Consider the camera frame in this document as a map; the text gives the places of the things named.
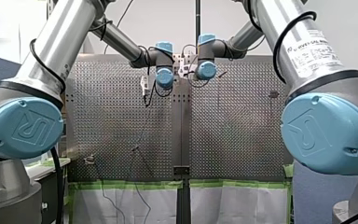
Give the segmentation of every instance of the perforated metal panel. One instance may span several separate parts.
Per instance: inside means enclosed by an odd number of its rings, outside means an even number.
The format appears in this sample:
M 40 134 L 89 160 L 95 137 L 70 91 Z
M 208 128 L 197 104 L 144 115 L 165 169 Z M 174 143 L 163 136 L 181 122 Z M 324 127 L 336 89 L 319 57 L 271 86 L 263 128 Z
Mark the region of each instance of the perforated metal panel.
M 280 132 L 285 90 L 270 57 L 216 63 L 227 74 L 192 90 L 191 177 L 284 179 L 292 161 Z
M 285 93 L 271 58 L 216 63 L 227 74 L 202 89 L 175 82 L 172 99 L 155 95 L 146 109 L 139 85 L 145 69 L 120 56 L 79 57 L 67 91 L 71 181 L 173 179 L 177 164 L 189 164 L 192 178 L 283 180 L 292 157 L 281 139 Z M 132 159 L 137 146 L 144 160 L 139 153 Z M 83 161 L 91 154 L 97 167 Z
M 116 55 L 77 59 L 67 91 L 71 181 L 172 179 L 170 98 L 155 96 L 145 108 L 145 74 Z M 131 154 L 136 147 L 142 154 Z M 96 164 L 87 165 L 91 154 Z

